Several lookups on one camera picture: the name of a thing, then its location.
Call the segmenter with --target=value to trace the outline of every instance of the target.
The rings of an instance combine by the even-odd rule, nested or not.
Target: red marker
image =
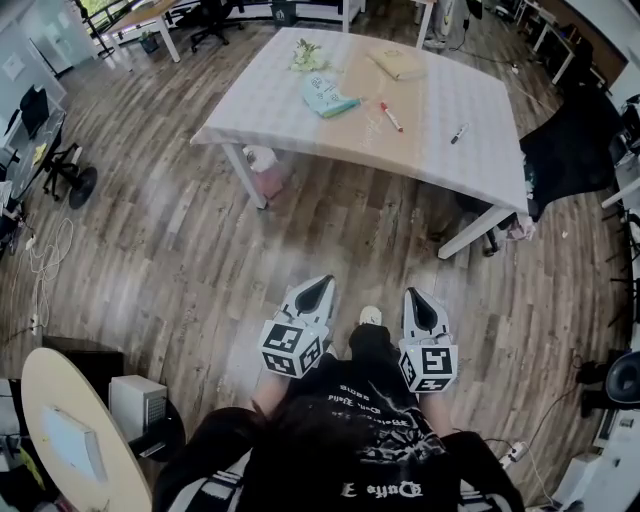
[[[396,127],[396,130],[398,130],[399,132],[404,132],[404,129],[402,128],[402,126],[400,126],[400,123],[396,119],[396,116],[391,113],[389,107],[387,107],[387,104],[384,101],[380,103],[380,108],[385,114],[387,114],[387,117],[393,123],[393,126]]]

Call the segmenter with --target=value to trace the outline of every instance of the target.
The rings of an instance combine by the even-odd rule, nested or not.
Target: marker
[[[460,128],[458,130],[458,133],[456,133],[453,136],[453,139],[451,139],[451,144],[455,144],[456,142],[458,142],[460,140],[460,138],[464,135],[464,132],[467,131],[467,128],[469,128],[469,123],[464,123],[462,125],[462,128]]]
[[[393,126],[396,127],[396,130],[398,130],[399,132],[404,132],[404,128],[402,128],[402,126],[400,126],[400,123],[398,122],[398,120],[396,119],[396,116],[394,116],[391,111],[389,110],[389,107],[387,107],[387,104],[383,101],[382,103],[380,103],[380,108],[382,109],[382,111],[387,114],[387,117],[389,118],[389,120],[393,123]]]

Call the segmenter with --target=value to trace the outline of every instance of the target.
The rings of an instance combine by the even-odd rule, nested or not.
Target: office chair
[[[529,215],[538,222],[547,205],[557,199],[609,187],[615,176],[615,164],[624,156],[620,135],[624,125],[618,112],[603,91],[593,86],[579,86],[566,98],[558,111],[542,126],[520,140],[526,156],[525,176],[534,184]],[[455,193],[463,212],[485,213],[491,205]],[[515,214],[498,224],[506,229]],[[456,223],[453,219],[444,230],[429,235],[434,241]],[[491,247],[485,256],[499,248],[493,230],[487,232]]]
[[[42,164],[42,169],[48,173],[42,188],[45,194],[51,193],[54,201],[59,201],[60,196],[56,194],[56,182],[58,175],[62,176],[71,185],[69,207],[72,210],[77,210],[89,199],[89,196],[93,192],[98,181],[98,171],[95,167],[87,167],[84,171],[80,172],[77,160],[82,152],[82,148],[75,142],[63,151],[56,151],[62,142],[63,128],[64,120]],[[74,155],[71,162],[65,162],[72,151]]]
[[[228,45],[229,41],[222,32],[224,28],[237,27],[238,30],[244,30],[242,23],[225,21],[236,6],[240,12],[244,12],[242,0],[227,0],[224,5],[222,5],[221,0],[202,0],[200,6],[196,7],[196,9],[200,10],[198,14],[204,19],[204,24],[206,24],[207,28],[191,36],[191,51],[193,53],[198,51],[198,45],[210,34],[220,39],[222,44]]]

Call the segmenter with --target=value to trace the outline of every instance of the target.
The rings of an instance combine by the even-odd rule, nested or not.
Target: trash bin
[[[152,32],[143,32],[138,40],[147,54],[153,53],[159,48],[158,41],[156,41],[156,35]]]
[[[296,23],[296,3],[273,2],[271,14],[276,27],[292,27]]]

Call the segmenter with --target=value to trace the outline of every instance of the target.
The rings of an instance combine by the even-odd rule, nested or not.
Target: wire
[[[549,413],[553,410],[553,408],[560,403],[560,401],[563,398],[566,398],[567,396],[569,396],[571,393],[573,393],[576,389],[578,389],[578,386],[580,384],[576,384],[575,386],[573,386],[569,391],[567,391],[565,394],[560,395],[558,398],[555,399],[555,401],[549,406],[549,408],[547,409],[547,412],[544,413],[544,416],[542,417],[542,419],[540,420],[540,423],[538,424],[538,428],[536,428],[536,431],[534,432],[533,436],[531,437],[531,441],[529,441],[529,445],[533,445],[533,442],[536,440],[536,437],[538,436],[538,434],[540,433],[540,429],[542,428],[542,425],[544,424],[544,421],[547,419],[547,417],[549,416]]]
[[[26,332],[26,331],[28,331],[30,329],[37,329],[38,327],[44,327],[44,326],[42,324],[39,324],[39,325],[31,326],[31,327],[25,327],[24,329],[20,329],[19,331],[16,331],[11,336],[9,336],[7,339],[5,339],[2,342],[0,342],[0,346],[4,346],[5,343],[10,342],[13,338],[15,338],[16,336],[22,334],[23,332]]]
[[[498,443],[504,443],[506,445],[509,446],[509,448],[511,448],[513,450],[513,445],[507,441],[506,439],[497,439],[495,437],[488,437],[487,439],[483,439],[483,441],[486,443],[487,441],[497,441]]]
[[[467,28],[465,28],[464,32],[462,33],[462,42],[456,48],[449,48],[449,51],[457,52],[458,50],[460,50],[460,48],[462,48],[462,45],[467,40],[467,30],[469,30],[469,18],[465,20],[465,25]]]
[[[71,226],[71,233],[69,235],[69,245],[64,250],[63,254],[60,254],[60,232],[62,231],[62,227],[68,223]],[[37,254],[35,249],[32,247],[29,250],[29,257],[31,262],[31,272],[36,274],[36,283],[33,288],[33,306],[35,314],[40,318],[40,313],[42,311],[42,321],[41,324],[43,327],[47,327],[49,325],[49,301],[47,299],[47,283],[54,280],[58,272],[60,271],[60,263],[67,256],[69,250],[71,249],[71,243],[73,242],[73,222],[69,218],[65,218],[60,225],[58,226],[58,230],[56,231],[55,245],[47,244],[41,254]],[[40,268],[33,267],[33,259],[42,260],[42,265]]]
[[[558,507],[556,506],[554,501],[549,497],[549,495],[547,494],[547,490],[544,487],[544,482],[542,481],[542,477],[540,476],[540,473],[538,472],[538,465],[536,464],[536,459],[534,459],[533,453],[531,453],[531,445],[525,443],[524,441],[522,441],[522,444],[525,445],[525,447],[527,448],[527,453],[529,454],[529,457],[531,457],[531,463],[533,465],[533,471],[535,472],[536,477],[538,477],[538,482],[540,482],[540,487],[542,487],[542,493],[544,494],[545,498],[547,498],[549,500],[549,504],[553,507],[553,509],[554,510],[558,510]]]

